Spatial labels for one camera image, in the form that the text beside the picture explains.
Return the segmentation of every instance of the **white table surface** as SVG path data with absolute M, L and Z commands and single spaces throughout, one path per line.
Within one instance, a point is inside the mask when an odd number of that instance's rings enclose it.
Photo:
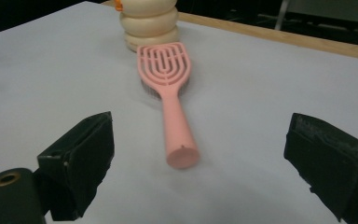
M 116 156 L 76 223 L 337 223 L 283 149 L 294 112 L 358 137 L 358 59 L 178 26 L 196 167 L 165 163 L 160 101 L 142 88 L 118 12 L 82 3 L 0 33 L 0 172 L 35 170 L 79 121 L 112 111 Z

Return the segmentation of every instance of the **dark floor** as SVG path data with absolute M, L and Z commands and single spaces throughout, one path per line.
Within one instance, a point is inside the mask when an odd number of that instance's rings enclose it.
M 277 21 L 276 16 L 263 14 L 256 15 L 250 20 L 244 19 L 235 9 L 228 13 L 224 19 L 269 29 L 274 29 Z M 338 21 L 289 13 L 283 21 L 281 30 L 358 45 L 358 22 Z
M 0 32 L 33 21 L 83 0 L 0 0 Z M 105 0 L 87 0 L 101 3 Z

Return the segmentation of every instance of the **hairbrush handle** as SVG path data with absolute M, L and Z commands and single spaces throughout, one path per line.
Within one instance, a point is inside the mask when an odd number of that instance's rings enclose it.
M 162 97 L 167 163 L 184 169 L 197 163 L 200 153 L 176 95 Z

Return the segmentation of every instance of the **cream donut-shaped object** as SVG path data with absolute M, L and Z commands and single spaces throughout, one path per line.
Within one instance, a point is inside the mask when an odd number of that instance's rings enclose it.
M 120 14 L 120 23 L 124 30 L 130 35 L 154 36 L 169 32 L 178 19 L 178 11 L 173 7 L 167 13 L 153 17 L 131 17 L 125 13 Z
M 139 37 L 134 35 L 125 34 L 125 40 L 127 47 L 133 51 L 136 51 L 138 46 L 145 46 L 145 45 L 157 45 L 157 44 L 166 44 L 177 42 L 178 39 L 178 29 L 175 26 L 172 30 L 168 33 L 163 35 L 154 35 L 150 37 Z
M 162 14 L 175 7 L 177 0 L 120 0 L 122 12 L 133 17 Z

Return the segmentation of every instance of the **pink hairbrush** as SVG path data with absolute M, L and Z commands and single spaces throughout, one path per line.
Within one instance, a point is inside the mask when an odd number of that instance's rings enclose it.
M 138 71 L 142 81 L 162 100 L 167 163 L 176 169 L 190 167 L 200 158 L 178 92 L 188 81 L 191 63 L 182 43 L 141 46 Z

